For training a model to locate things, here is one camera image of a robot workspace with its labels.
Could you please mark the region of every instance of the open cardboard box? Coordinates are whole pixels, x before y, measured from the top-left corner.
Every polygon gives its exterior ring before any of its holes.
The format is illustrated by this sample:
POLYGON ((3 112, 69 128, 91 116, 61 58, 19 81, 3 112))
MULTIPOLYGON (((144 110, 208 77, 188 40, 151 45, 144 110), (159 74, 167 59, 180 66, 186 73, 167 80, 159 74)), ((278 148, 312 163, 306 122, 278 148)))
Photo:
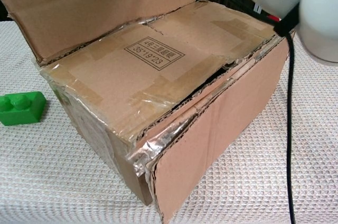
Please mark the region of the open cardboard box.
POLYGON ((2 0, 75 128, 164 222, 264 109, 288 54, 208 1, 2 0))

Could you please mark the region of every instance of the black cable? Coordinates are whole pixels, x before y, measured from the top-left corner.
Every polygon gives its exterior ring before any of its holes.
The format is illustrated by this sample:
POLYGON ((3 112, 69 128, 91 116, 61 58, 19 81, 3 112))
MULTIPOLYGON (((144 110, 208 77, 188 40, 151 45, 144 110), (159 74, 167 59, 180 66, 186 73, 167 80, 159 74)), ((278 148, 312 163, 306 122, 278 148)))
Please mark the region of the black cable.
POLYGON ((294 203, 292 197, 292 185, 291 185, 291 146, 292 146, 292 83, 294 76, 294 64, 295 64, 295 48, 292 37, 289 33, 286 34, 286 40, 290 50, 290 62, 289 62, 289 78, 287 85, 287 150, 286 150, 286 181, 287 181, 287 195, 289 201, 289 213, 291 224, 295 224, 294 203))
POLYGON ((265 22, 267 24, 270 24, 270 25, 275 25, 276 24, 276 21, 266 17, 266 16, 263 16, 259 13, 256 13, 254 10, 252 10, 251 8, 248 8, 246 5, 244 5, 242 2, 240 2, 239 0, 229 0, 231 1, 232 3, 234 3, 236 6, 238 6, 239 8, 243 9, 243 11, 252 16, 253 18, 256 18, 257 20, 261 21, 261 22, 265 22))
POLYGON ((239 0, 230 0, 239 8, 244 8, 244 12, 253 18, 270 24, 275 27, 277 33, 281 36, 285 36, 290 52, 289 58, 289 76, 288 76, 288 86, 287 86, 287 150, 286 150, 286 180, 287 180, 287 194, 288 194, 288 203, 289 203, 289 214, 291 224, 295 224, 295 212, 294 212, 294 203, 292 196, 292 180, 291 180, 291 153, 292 153, 292 84, 293 84, 293 75, 294 75, 294 63, 295 63, 295 48, 293 44, 293 39, 289 33, 289 27, 291 25, 296 25, 299 22, 298 19, 298 5, 294 7, 290 15, 292 16, 291 21, 286 19, 284 22, 287 24, 284 26, 284 23, 277 25, 277 22, 274 20, 264 17, 261 14, 256 13, 252 9, 244 6, 239 0))

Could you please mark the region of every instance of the green lego brick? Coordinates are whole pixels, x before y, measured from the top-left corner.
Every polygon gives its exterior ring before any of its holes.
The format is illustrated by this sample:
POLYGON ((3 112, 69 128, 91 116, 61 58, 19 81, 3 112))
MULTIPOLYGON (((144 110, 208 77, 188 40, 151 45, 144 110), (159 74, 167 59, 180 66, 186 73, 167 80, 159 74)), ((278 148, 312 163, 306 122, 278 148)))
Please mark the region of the green lego brick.
POLYGON ((41 92, 0 96, 0 122, 5 126, 38 123, 45 104, 41 92))

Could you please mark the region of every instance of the table surface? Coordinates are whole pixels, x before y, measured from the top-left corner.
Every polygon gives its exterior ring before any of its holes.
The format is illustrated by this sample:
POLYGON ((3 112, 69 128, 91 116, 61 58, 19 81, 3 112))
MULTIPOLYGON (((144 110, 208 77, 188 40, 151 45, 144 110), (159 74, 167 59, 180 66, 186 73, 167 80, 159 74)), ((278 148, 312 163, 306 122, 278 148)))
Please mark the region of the table surface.
MULTIPOLYGON (((292 179, 297 223, 338 223, 338 68, 295 39, 292 179)), ((0 125, 1 223, 159 223, 72 127, 14 22, 0 23, 0 95, 41 91, 41 123, 0 125)), ((266 109, 207 170, 172 223, 289 223, 287 63, 266 109)))

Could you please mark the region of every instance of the black rectangular stamp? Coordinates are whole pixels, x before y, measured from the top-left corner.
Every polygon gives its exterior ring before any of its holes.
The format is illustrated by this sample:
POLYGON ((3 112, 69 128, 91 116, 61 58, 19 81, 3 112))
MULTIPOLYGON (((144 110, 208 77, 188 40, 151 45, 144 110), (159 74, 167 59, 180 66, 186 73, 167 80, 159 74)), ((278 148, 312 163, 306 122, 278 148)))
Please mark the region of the black rectangular stamp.
POLYGON ((126 47, 125 50, 158 71, 184 56, 182 52, 149 36, 126 47))

